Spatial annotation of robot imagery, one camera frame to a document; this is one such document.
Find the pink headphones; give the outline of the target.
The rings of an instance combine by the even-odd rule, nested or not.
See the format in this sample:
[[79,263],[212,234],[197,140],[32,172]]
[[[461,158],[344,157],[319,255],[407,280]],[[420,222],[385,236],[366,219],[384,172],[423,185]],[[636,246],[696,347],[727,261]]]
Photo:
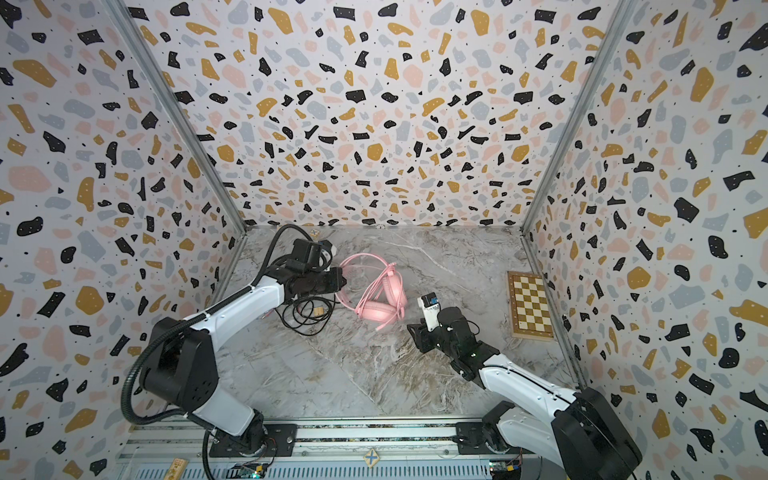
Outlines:
[[347,277],[347,271],[350,269],[370,268],[370,265],[357,263],[358,259],[374,259],[380,263],[377,277],[366,287],[355,305],[351,303],[344,289],[335,294],[336,300],[344,308],[353,311],[359,319],[376,323],[377,331],[403,320],[408,300],[402,275],[398,272],[396,264],[372,253],[357,253],[340,263],[344,277]]

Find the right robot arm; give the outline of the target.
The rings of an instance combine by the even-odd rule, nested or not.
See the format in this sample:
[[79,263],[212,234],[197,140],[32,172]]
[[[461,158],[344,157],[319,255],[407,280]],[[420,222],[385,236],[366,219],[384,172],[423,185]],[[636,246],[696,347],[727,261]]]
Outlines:
[[482,443],[535,453],[570,479],[632,479],[642,454],[597,390],[573,390],[525,370],[479,340],[457,307],[424,308],[407,327],[422,353],[442,352],[464,380],[503,397],[482,421]]

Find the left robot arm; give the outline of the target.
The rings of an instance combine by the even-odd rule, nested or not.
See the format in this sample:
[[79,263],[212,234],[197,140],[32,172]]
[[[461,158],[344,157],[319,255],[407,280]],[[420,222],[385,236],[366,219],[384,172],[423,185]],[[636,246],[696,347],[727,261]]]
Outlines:
[[250,284],[221,302],[182,321],[159,321],[131,377],[170,408],[136,418],[134,424],[182,416],[218,441],[232,443],[238,453],[260,450],[267,436],[264,417],[222,385],[217,352],[247,326],[291,300],[340,291],[346,280],[332,264],[334,253],[328,240],[297,239],[290,253],[266,260]]

